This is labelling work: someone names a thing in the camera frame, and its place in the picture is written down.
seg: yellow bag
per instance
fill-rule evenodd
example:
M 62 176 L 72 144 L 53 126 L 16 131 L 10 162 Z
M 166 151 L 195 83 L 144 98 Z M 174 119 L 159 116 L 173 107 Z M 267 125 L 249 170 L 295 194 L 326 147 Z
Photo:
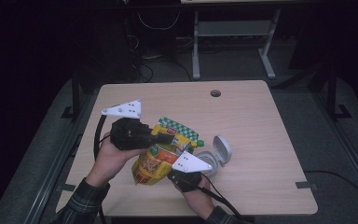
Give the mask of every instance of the yellow bag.
M 135 184 L 154 185 L 163 179 L 172 169 L 179 156 L 187 151 L 193 153 L 196 147 L 203 147 L 199 134 L 185 125 L 168 118 L 161 118 L 151 134 L 167 133 L 174 135 L 168 145 L 153 145 L 150 150 L 139 156 L 132 166 Z

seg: table top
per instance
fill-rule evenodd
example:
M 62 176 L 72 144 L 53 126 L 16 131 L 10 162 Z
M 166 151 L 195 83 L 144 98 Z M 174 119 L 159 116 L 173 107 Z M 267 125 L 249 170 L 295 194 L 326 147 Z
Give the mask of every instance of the table top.
M 213 90 L 220 91 L 221 96 L 212 97 Z M 77 186 L 92 167 L 93 138 L 102 109 L 136 99 L 142 101 L 142 123 L 154 127 L 159 118 L 167 117 L 199 133 L 205 146 L 196 148 L 195 154 L 213 152 L 216 135 L 226 138 L 232 158 L 224 168 L 219 168 L 213 183 L 241 214 L 316 213 L 318 207 L 311 190 L 296 186 L 307 179 L 269 87 L 258 80 L 104 85 L 66 184 Z M 107 117 L 102 134 L 110 131 L 117 119 Z M 107 216 L 195 216 L 168 178 L 154 186 L 135 185 L 131 167 L 136 159 L 128 161 L 111 180 L 111 189 L 103 201 Z M 62 192 L 57 211 L 72 193 Z

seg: sleeve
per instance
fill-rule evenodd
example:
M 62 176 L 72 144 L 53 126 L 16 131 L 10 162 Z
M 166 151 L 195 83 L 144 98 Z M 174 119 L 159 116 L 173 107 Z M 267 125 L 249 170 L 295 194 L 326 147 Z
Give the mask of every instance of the sleeve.
M 211 215 L 206 219 L 205 224 L 251 224 L 241 221 L 229 215 L 220 206 L 216 206 Z
M 86 178 L 81 181 L 69 202 L 50 223 L 94 223 L 110 185 L 100 189 L 89 185 L 85 180 Z

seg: hand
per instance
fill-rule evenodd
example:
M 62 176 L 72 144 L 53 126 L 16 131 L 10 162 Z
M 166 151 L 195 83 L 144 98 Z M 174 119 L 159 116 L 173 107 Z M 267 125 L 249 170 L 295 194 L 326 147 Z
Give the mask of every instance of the hand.
M 104 135 L 97 159 L 86 177 L 86 182 L 97 188 L 104 188 L 130 158 L 148 150 L 148 148 L 119 150 L 110 142 L 109 135 L 110 133 Z
M 211 184 L 209 183 L 209 180 L 205 178 L 205 176 L 202 176 L 199 187 L 211 189 Z M 206 195 L 199 189 L 194 189 L 185 193 L 182 192 L 182 194 L 185 197 L 191 210 L 193 210 L 199 217 L 203 218 L 204 220 L 206 220 L 214 210 L 211 196 Z

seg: black cable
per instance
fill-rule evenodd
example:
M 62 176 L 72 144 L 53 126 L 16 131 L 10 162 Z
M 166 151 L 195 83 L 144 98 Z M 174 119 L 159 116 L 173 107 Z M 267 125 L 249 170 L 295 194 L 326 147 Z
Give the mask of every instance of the black cable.
M 346 177 L 344 177 L 342 175 L 336 174 L 334 172 L 324 171 L 324 170 L 309 170 L 309 171 L 304 171 L 304 174 L 328 174 L 328 175 L 334 175 L 336 177 L 341 178 L 342 180 L 344 180 L 345 182 L 347 182 L 352 187 L 354 187 L 355 189 L 358 190 L 358 187 L 353 182 L 351 182 L 348 178 L 346 178 Z
M 199 45 L 199 54 L 216 54 L 216 53 L 228 51 L 231 49 L 231 44 L 227 44 L 227 47 L 224 48 L 225 44 L 218 43 L 218 41 L 216 41 L 216 38 L 205 38 L 205 40 L 209 40 L 211 43 L 211 46 L 208 46 L 207 44 Z M 203 46 L 206 47 L 206 49 L 209 51 L 204 51 L 202 49 Z
M 77 138 L 76 138 L 74 144 L 72 145 L 72 148 L 71 148 L 71 150 L 69 151 L 68 156 L 66 157 L 66 160 L 65 160 L 65 162 L 64 162 L 63 164 L 66 164 L 66 163 L 68 162 L 68 160 L 69 160 L 70 157 L 74 157 L 74 155 L 73 155 L 73 154 L 74 154 L 74 151 L 80 146 L 80 141 L 79 141 L 79 138 L 80 138 L 80 137 L 83 137 L 83 134 L 82 134 L 82 133 L 80 133 L 80 134 L 77 136 Z
M 97 159 L 98 152 L 100 151 L 100 137 L 101 131 L 103 128 L 103 124 L 106 120 L 106 115 L 101 115 L 100 121 L 98 121 L 97 130 L 95 131 L 94 135 L 94 160 Z
M 144 76 L 142 74 L 142 72 L 139 69 L 139 66 L 136 66 L 135 63 L 132 64 L 132 67 L 136 73 L 136 79 L 133 81 L 134 83 L 140 83 L 141 80 L 144 79 Z
M 100 143 L 101 143 L 103 140 L 105 140 L 106 138 L 108 138 L 108 137 L 110 137 L 110 135 L 107 135 L 107 136 L 103 137 L 103 139 L 100 140 Z
M 98 60 L 95 55 L 93 55 L 92 53 L 90 53 L 88 50 L 86 50 L 84 47 L 81 46 L 80 43 L 78 43 L 76 41 L 76 39 L 74 38 L 74 36 L 71 34 L 71 29 L 75 29 L 75 25 L 77 23 L 79 23 L 79 21 L 84 21 L 85 24 L 92 29 L 93 25 L 90 24 L 90 18 L 89 16 L 93 16 L 95 14 L 95 10 L 93 10 L 95 8 L 96 5 L 98 5 L 98 3 L 90 3 L 84 1 L 84 13 L 80 14 L 81 17 L 78 17 L 77 19 L 75 19 L 74 21 L 71 22 L 71 24 L 68 25 L 68 29 L 66 30 L 65 34 L 66 37 L 68 38 L 69 41 L 71 41 L 84 55 L 86 55 L 89 59 L 91 59 L 95 64 L 97 64 L 98 66 L 100 66 L 103 70 L 105 71 L 109 71 L 108 66 L 101 62 L 100 60 Z M 111 83 L 113 84 L 120 84 L 121 82 L 117 82 L 116 78 L 121 79 L 120 75 L 116 72 L 110 72 L 110 74 L 106 74 L 106 73 L 100 73 L 100 75 L 102 75 L 103 77 L 107 78 L 108 80 L 110 80 Z
M 149 69 L 149 71 L 150 71 L 150 78 L 148 78 L 148 79 L 146 79 L 146 80 L 144 79 L 144 76 L 143 76 L 143 74 L 141 73 L 141 78 L 142 78 L 143 83 L 148 83 L 148 82 L 150 82 L 150 81 L 152 80 L 152 78 L 153 78 L 153 75 L 154 75 L 153 69 L 152 69 L 151 67 L 147 66 L 147 65 L 144 64 L 144 63 L 141 63 L 140 66 L 143 66 L 143 67 Z
M 213 186 L 213 188 L 216 190 L 216 188 L 214 187 L 214 185 L 212 184 L 211 180 L 204 174 L 202 174 L 203 176 L 206 177 L 206 179 L 209 181 L 209 183 Z M 210 190 L 206 189 L 206 188 L 202 188 L 200 186 L 196 186 L 193 183 L 190 183 L 189 181 L 183 179 L 183 178 L 177 178 L 179 181 L 184 182 L 186 184 L 188 184 L 189 186 L 191 186 L 193 189 L 199 189 L 201 192 L 203 192 L 204 194 L 211 196 L 212 198 L 214 198 L 215 200 L 217 200 L 218 202 L 224 204 L 225 206 L 227 206 L 235 215 L 235 217 L 239 220 L 242 220 L 242 216 L 241 214 L 237 211 L 237 209 L 235 209 L 235 207 L 225 198 L 223 197 L 223 195 L 216 190 L 216 192 L 219 194 L 215 194 L 213 192 L 211 192 Z
M 174 64 L 178 65 L 179 67 L 183 68 L 183 70 L 185 70 L 189 81 L 192 81 L 192 80 L 193 80 L 193 79 L 191 78 L 190 73 L 188 73 L 187 69 L 186 69 L 183 65 L 179 64 L 178 62 L 171 61 L 171 60 L 167 60 L 167 61 L 156 61 L 156 60 L 153 60 L 153 62 L 146 62 L 146 63 L 174 63 Z
M 181 46 L 178 46 L 176 47 L 176 52 L 179 53 L 179 52 L 184 52 L 185 49 L 192 49 L 194 44 L 193 44 L 193 38 L 192 37 L 189 37 L 188 38 L 189 41 L 187 41 L 184 45 L 181 45 Z
M 101 131 L 102 131 L 102 128 L 103 128 L 103 124 L 106 120 L 106 115 L 101 115 L 100 117 L 100 120 L 98 121 L 98 126 L 97 126 L 97 130 L 95 131 L 95 135 L 94 135 L 94 160 L 97 159 L 97 156 L 98 156 L 98 152 L 100 151 L 100 143 L 104 140 L 100 140 L 100 137 L 101 137 Z M 101 206 L 100 210 L 98 211 L 98 213 L 100 214 L 100 219 L 101 219 L 101 222 L 103 224 L 106 224 L 106 220 L 104 218 L 104 215 L 103 215 L 103 207 Z
M 152 27 L 150 25 L 147 25 L 144 20 L 142 20 L 142 17 L 141 17 L 141 14 L 138 12 L 138 19 L 139 21 L 141 22 L 141 24 L 149 29 L 152 29 L 152 30 L 169 30 L 171 28 L 173 28 L 173 26 L 176 24 L 176 22 L 178 21 L 179 19 L 179 16 L 180 16 L 180 11 L 178 12 L 177 16 L 176 16 L 176 19 L 173 21 L 173 23 L 170 25 L 170 26 L 167 26 L 167 27 Z

